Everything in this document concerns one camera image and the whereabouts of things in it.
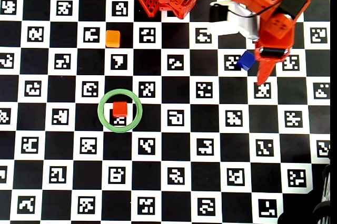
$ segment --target black square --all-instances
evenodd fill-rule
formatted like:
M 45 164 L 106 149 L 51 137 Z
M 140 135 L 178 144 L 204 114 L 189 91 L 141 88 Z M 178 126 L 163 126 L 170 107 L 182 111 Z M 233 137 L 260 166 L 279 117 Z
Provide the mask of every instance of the black square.
M 44 159 L 73 159 L 73 132 L 46 132 Z
M 100 190 L 101 187 L 102 161 L 74 161 L 74 190 Z
M 48 49 L 21 49 L 20 74 L 47 74 Z
M 188 49 L 189 23 L 162 23 L 162 48 Z
M 248 104 L 246 77 L 220 77 L 219 90 L 220 104 Z
M 219 162 L 191 162 L 192 191 L 221 191 Z
M 17 101 L 18 81 L 18 76 L 0 76 L 0 101 Z
M 249 162 L 249 134 L 220 134 L 221 162 Z
M 14 162 L 13 189 L 42 189 L 43 160 Z
M 218 105 L 191 105 L 192 132 L 219 132 Z
M 23 20 L 48 21 L 50 9 L 51 0 L 23 0 Z
M 104 49 L 78 49 L 78 75 L 104 75 Z
M 19 103 L 17 108 L 17 130 L 44 130 L 45 118 L 45 103 Z
M 51 22 L 50 47 L 76 48 L 77 23 Z
M 190 161 L 189 133 L 162 133 L 163 161 Z
M 191 193 L 163 191 L 162 221 L 191 221 Z
M 21 22 L 0 21 L 1 36 L 0 47 L 20 47 L 21 44 Z
M 78 20 L 86 22 L 105 22 L 106 0 L 80 0 Z
M 217 50 L 191 50 L 191 76 L 217 76 Z
M 70 220 L 72 191 L 44 190 L 42 193 L 42 220 Z
M 130 220 L 130 202 L 130 191 L 102 191 L 102 220 Z
M 133 105 L 133 119 L 136 116 L 136 105 Z M 161 130 L 161 105 L 143 104 L 143 116 L 133 131 L 160 132 Z
M 103 160 L 131 160 L 131 136 L 104 132 Z
M 162 77 L 162 103 L 190 103 L 190 78 Z
M 160 190 L 160 162 L 132 162 L 132 190 Z
M 251 133 L 278 133 L 277 105 L 249 105 L 249 128 Z

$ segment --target green ring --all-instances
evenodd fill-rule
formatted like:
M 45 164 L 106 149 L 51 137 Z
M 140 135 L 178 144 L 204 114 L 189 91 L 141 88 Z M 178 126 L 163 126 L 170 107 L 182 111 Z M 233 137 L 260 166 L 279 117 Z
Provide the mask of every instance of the green ring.
M 104 116 L 104 105 L 105 105 L 105 103 L 112 96 L 115 96 L 115 95 L 118 95 L 118 94 L 123 94 L 123 95 L 129 96 L 130 98 L 132 98 L 135 101 L 136 107 L 137 107 L 137 114 L 136 114 L 135 119 L 129 125 L 127 125 L 125 127 L 112 126 L 110 123 L 107 122 L 107 120 L 105 119 L 105 116 Z M 143 115 L 143 107 L 142 107 L 142 103 L 139 100 L 139 98 L 137 97 L 137 95 L 135 95 L 130 90 L 115 89 L 115 90 L 111 90 L 111 91 L 107 92 L 102 97 L 100 103 L 98 104 L 97 113 L 98 113 L 98 118 L 100 119 L 100 122 L 103 124 L 104 127 L 111 130 L 112 132 L 124 133 L 124 132 L 127 132 L 127 131 L 135 128 L 138 125 L 138 123 L 141 121 L 142 115 Z

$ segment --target white square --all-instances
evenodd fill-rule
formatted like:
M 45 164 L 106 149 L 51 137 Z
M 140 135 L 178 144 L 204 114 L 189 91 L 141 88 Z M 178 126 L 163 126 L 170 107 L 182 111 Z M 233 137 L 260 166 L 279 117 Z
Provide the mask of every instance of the white square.
M 284 62 L 276 64 L 277 77 L 306 77 L 305 49 L 292 49 Z
M 300 173 L 303 173 L 304 176 L 298 177 L 296 174 L 293 174 L 289 178 L 288 170 L 301 170 Z M 284 194 L 308 194 L 313 189 L 311 164 L 289 164 L 284 162 L 281 163 L 281 180 L 282 192 Z M 300 185 L 304 181 L 306 182 L 306 187 L 289 186 L 289 183 L 296 186 L 297 184 Z
M 324 90 L 314 90 L 314 83 L 322 83 L 320 87 L 325 88 L 328 85 L 330 88 L 330 77 L 307 77 L 306 78 L 306 89 L 308 92 L 308 105 L 319 105 L 319 106 L 329 106 L 330 99 L 324 99 L 322 97 L 328 97 L 327 94 L 324 93 Z
M 172 168 L 183 169 L 184 175 L 178 169 Z M 191 191 L 191 162 L 162 161 L 161 181 L 162 191 Z
M 74 160 L 103 160 L 103 132 L 75 131 Z
M 23 0 L 0 0 L 0 9 L 0 21 L 22 21 Z
M 280 134 L 309 134 L 310 133 L 309 110 L 308 110 L 307 105 L 278 105 L 277 111 L 279 113 L 279 133 Z M 285 126 L 285 111 L 301 111 L 303 127 L 298 127 L 298 128 L 286 127 Z
M 53 109 L 58 109 L 59 117 L 54 117 Z M 75 103 L 47 103 L 46 105 L 46 131 L 75 131 Z
M 213 199 L 215 202 L 215 216 L 202 216 L 198 215 L 198 198 L 200 199 Z M 209 203 L 209 209 L 214 211 L 214 204 L 211 206 Z M 222 222 L 222 196 L 219 191 L 191 191 L 191 210 L 192 210 L 192 222 Z
M 260 217 L 259 215 L 259 199 L 271 199 L 276 200 L 276 211 L 277 216 L 272 217 Z M 252 193 L 252 210 L 253 210 L 253 223 L 261 224 L 277 224 L 277 219 L 283 213 L 283 196 L 282 194 L 269 194 L 264 192 L 253 192 Z
M 98 104 L 104 96 L 104 76 L 77 75 L 76 103 Z
M 242 116 L 242 120 L 238 117 L 238 125 L 234 126 L 236 122 L 228 121 L 230 118 L 226 117 L 226 111 L 235 111 L 236 115 Z M 246 104 L 220 104 L 219 105 L 219 124 L 220 133 L 249 133 L 249 107 Z
M 330 135 L 325 134 L 310 134 L 310 152 L 312 164 L 329 164 L 328 157 L 330 146 Z
M 102 190 L 131 191 L 131 189 L 132 161 L 103 160 Z
M 257 85 L 257 77 L 248 77 L 248 104 L 249 105 L 277 105 L 277 78 L 269 77 L 267 81 L 258 88 L 255 93 L 254 86 Z
M 133 48 L 134 49 L 161 49 L 162 48 L 162 23 L 133 23 Z
M 160 132 L 132 132 L 132 160 L 161 161 L 162 134 Z
M 77 49 L 50 48 L 48 59 L 48 74 L 56 76 L 76 76 Z
M 161 105 L 162 132 L 191 132 L 191 107 L 189 104 L 162 104 Z
M 106 35 L 105 33 L 106 33 L 105 22 L 78 22 L 77 48 L 105 49 L 105 35 Z
M 19 103 L 46 103 L 48 75 L 19 75 Z
M 151 207 L 146 204 L 150 203 L 149 200 L 143 200 L 142 205 L 138 206 L 139 200 L 144 198 L 154 199 L 154 215 L 139 215 L 138 207 L 143 211 L 151 211 Z M 132 221 L 161 221 L 162 220 L 162 193 L 161 191 L 131 191 L 131 220 Z
M 0 102 L 0 118 L 0 131 L 16 131 L 17 102 Z
M 191 76 L 190 103 L 219 104 L 219 78 L 217 76 Z
M 251 162 L 280 163 L 280 135 L 273 133 L 249 133 L 249 151 Z
M 80 209 L 79 206 L 79 197 L 85 197 L 89 200 L 86 206 L 83 204 Z M 95 207 L 91 205 L 91 202 L 95 201 Z M 85 212 L 89 210 L 95 210 L 93 214 L 86 214 Z M 86 220 L 86 221 L 100 221 L 102 212 L 102 191 L 101 190 L 72 190 L 72 211 L 71 211 L 71 220 Z
M 240 169 L 240 171 L 235 172 L 231 168 Z M 252 192 L 250 162 L 221 162 L 220 169 L 221 192 Z
M 162 103 L 162 77 L 137 76 L 133 79 L 133 93 L 137 95 L 142 104 Z
M 189 49 L 162 49 L 161 51 L 162 76 L 190 76 Z
M 21 131 L 15 134 L 15 160 L 44 160 L 45 131 Z
M 49 48 L 50 32 L 51 22 L 49 21 L 22 21 L 21 48 Z
M 0 75 L 19 75 L 21 48 L 0 47 Z
M 72 190 L 73 169 L 73 160 L 44 160 L 42 189 Z
M 78 22 L 80 0 L 51 0 L 51 22 Z
M 190 133 L 192 162 L 220 162 L 220 134 L 219 133 Z M 198 139 L 203 139 L 204 146 L 198 147 Z
M 13 177 L 14 177 L 14 160 L 0 161 L 0 166 L 7 167 L 7 170 L 0 168 L 0 190 L 12 190 L 13 189 Z
M 22 214 L 17 213 L 19 196 L 35 196 L 33 201 L 35 207 L 29 207 L 34 213 Z M 11 202 L 11 220 L 41 220 L 41 208 L 42 208 L 42 190 L 12 190 L 12 202 Z
M 135 0 L 106 0 L 105 20 L 109 23 L 132 23 L 134 1 Z

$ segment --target black and white checkered surface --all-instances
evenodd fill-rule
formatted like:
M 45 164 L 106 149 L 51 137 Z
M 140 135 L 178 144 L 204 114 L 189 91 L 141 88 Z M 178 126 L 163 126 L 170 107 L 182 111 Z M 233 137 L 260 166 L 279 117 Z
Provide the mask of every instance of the black and white checkered surface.
M 0 0 L 0 224 L 277 223 L 320 202 L 330 147 L 330 0 L 261 87 L 253 44 L 212 37 L 208 5 L 148 18 L 138 0 Z M 121 48 L 105 48 L 120 30 Z M 143 118 L 112 133 L 102 96 Z M 110 118 L 114 100 L 129 116 Z M 105 106 L 113 125 L 129 98 Z

